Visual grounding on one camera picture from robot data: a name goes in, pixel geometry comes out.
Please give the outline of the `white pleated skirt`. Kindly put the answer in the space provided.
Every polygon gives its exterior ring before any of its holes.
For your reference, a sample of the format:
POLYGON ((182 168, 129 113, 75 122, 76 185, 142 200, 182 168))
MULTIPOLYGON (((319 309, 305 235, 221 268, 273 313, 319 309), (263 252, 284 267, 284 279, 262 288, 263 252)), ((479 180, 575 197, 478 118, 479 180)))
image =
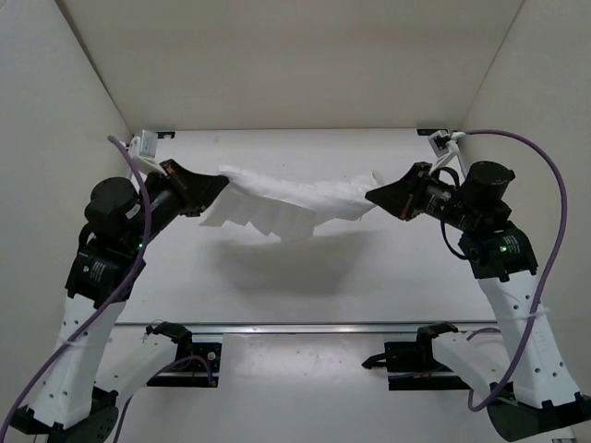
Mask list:
POLYGON ((250 224, 259 233, 274 234, 283 242, 307 239, 325 222, 361 219, 375 207, 366 193, 383 184, 375 172, 348 181, 314 183, 281 180, 230 165, 221 166, 219 173, 229 179, 229 185, 201 224, 250 224))

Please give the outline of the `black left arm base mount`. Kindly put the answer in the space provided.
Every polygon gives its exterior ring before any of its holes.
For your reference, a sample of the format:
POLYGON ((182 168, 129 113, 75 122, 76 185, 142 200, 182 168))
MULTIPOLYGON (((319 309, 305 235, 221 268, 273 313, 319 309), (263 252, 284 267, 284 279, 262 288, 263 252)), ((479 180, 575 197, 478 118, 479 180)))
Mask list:
POLYGON ((145 338, 164 336, 175 344, 175 359, 155 375, 151 387, 214 389, 219 385, 223 343, 220 339, 195 339, 194 334, 180 324, 161 321, 145 328, 145 338))

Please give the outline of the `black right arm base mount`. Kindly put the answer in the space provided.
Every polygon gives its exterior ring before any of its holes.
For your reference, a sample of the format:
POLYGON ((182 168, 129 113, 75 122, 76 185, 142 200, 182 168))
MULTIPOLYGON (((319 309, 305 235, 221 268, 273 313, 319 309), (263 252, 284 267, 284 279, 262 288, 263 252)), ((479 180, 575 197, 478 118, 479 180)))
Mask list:
POLYGON ((361 366, 385 368, 389 391, 468 390, 448 366, 435 360, 432 351, 436 338, 458 331, 450 322, 428 324, 417 329, 414 341, 386 341, 384 352, 371 355, 361 366))

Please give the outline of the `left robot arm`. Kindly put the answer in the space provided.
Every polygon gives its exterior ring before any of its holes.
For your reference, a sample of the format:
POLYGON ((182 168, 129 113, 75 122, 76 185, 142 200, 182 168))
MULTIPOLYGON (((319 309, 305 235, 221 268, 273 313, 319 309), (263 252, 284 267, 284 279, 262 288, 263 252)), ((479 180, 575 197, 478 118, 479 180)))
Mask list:
POLYGON ((147 245, 176 217, 198 217, 228 186, 222 175, 190 172, 173 160, 132 183, 110 177, 90 193, 86 224, 66 279, 65 314, 54 353, 19 395, 1 426, 50 442, 104 442, 135 392, 171 367, 194 360, 190 331, 163 321, 104 374, 112 329, 145 267, 147 245))

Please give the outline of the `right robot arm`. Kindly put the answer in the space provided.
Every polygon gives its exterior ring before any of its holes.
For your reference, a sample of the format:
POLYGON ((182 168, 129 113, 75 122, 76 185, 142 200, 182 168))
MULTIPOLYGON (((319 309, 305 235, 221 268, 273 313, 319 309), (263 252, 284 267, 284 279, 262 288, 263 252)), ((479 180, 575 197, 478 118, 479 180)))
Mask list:
POLYGON ((503 195, 514 172, 477 162, 461 180, 417 162, 400 180, 370 190, 369 202, 408 222, 426 214, 461 232, 457 257, 466 261, 497 321, 508 365, 500 365, 449 322, 418 329, 414 357, 425 369, 444 366, 480 396, 497 433, 515 442, 590 418, 590 399, 570 376, 541 304, 542 278, 533 247, 510 220, 503 195))

